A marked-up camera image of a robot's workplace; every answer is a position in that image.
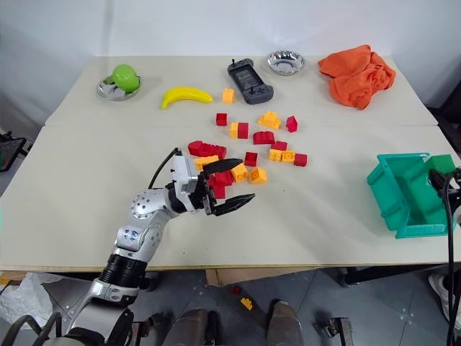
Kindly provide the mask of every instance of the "green plastic bin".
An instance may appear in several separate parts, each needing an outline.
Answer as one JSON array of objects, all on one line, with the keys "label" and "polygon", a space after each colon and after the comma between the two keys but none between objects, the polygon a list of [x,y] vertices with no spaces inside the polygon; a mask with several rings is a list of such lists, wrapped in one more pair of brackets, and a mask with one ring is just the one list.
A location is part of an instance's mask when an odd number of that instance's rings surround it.
[{"label": "green plastic bin", "polygon": [[455,170],[450,155],[428,153],[378,155],[379,164],[367,177],[381,217],[395,237],[441,236],[447,234],[442,199],[429,182],[429,170]]}]

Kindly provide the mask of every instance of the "green fruit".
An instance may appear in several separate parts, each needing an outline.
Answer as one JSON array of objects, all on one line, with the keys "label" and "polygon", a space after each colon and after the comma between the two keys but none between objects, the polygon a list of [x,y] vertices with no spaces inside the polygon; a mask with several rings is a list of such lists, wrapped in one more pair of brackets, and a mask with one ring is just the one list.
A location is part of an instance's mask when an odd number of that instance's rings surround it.
[{"label": "green fruit", "polygon": [[124,92],[134,92],[140,85],[135,69],[127,64],[116,66],[112,71],[112,78]]}]

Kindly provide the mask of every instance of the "white tabletop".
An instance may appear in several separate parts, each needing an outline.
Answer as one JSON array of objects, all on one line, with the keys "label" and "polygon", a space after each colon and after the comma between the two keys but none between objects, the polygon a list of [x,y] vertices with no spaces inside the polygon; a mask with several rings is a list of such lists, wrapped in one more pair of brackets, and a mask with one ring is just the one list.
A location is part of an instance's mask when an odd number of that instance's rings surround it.
[{"label": "white tabletop", "polygon": [[[437,127],[303,123],[297,133],[279,130],[278,139],[310,155],[308,167],[295,167],[268,161],[267,146],[231,139],[223,128],[211,125],[212,115],[208,118],[194,130],[43,128],[1,199],[0,270],[104,267],[133,196],[146,188],[174,146],[185,148],[196,139],[227,146],[228,157],[257,151],[269,182],[229,187],[229,197],[256,193],[234,213],[186,214],[172,220],[151,268],[446,262],[446,237],[396,240],[365,181],[377,154],[449,153],[458,165]],[[252,122],[250,131],[257,129]],[[170,179],[166,169],[158,185]],[[459,248],[455,246],[457,261]]]},{"label": "white tabletop", "polygon": [[[216,112],[229,112],[242,119],[257,119],[267,110],[279,113],[282,119],[294,115],[307,125],[436,125],[437,122],[422,105],[405,76],[397,71],[393,87],[378,92],[365,110],[345,107],[328,91],[328,77],[318,71],[322,57],[307,57],[306,67],[294,76],[273,73],[263,57],[253,57],[254,67],[263,81],[274,87],[271,101],[260,105],[246,104],[227,73],[232,57],[98,57],[86,67],[58,109],[47,120],[47,126],[101,127],[198,127]],[[397,69],[392,58],[385,60]],[[124,102],[102,99],[96,85],[112,73],[120,63],[129,63],[142,76],[137,95]],[[187,85],[211,93],[212,104],[181,101],[160,110],[165,91]],[[236,103],[223,104],[226,87],[236,89]]]}]

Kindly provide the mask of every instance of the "orange towel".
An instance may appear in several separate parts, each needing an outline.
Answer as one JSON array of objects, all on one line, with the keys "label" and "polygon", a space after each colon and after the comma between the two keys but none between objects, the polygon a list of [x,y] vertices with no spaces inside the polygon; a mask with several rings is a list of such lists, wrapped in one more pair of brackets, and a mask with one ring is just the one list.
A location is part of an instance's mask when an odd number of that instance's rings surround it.
[{"label": "orange towel", "polygon": [[318,62],[320,72],[333,77],[330,93],[339,103],[363,110],[380,90],[389,89],[392,70],[369,45],[333,53]]}]

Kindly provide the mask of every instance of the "silver bowl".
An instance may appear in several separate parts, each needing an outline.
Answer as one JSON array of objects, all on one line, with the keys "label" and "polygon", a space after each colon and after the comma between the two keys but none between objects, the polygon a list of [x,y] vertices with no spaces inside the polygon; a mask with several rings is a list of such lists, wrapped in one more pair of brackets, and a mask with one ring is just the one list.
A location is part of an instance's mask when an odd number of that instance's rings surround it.
[{"label": "silver bowl", "polygon": [[135,96],[139,90],[139,88],[137,88],[134,92],[125,92],[121,90],[117,85],[115,85],[114,82],[107,82],[108,80],[109,76],[102,79],[96,87],[96,93],[105,99],[111,99],[112,101],[123,101]]},{"label": "silver bowl", "polygon": [[276,74],[291,76],[304,68],[305,60],[302,55],[291,50],[278,50],[269,54],[267,63]]}]

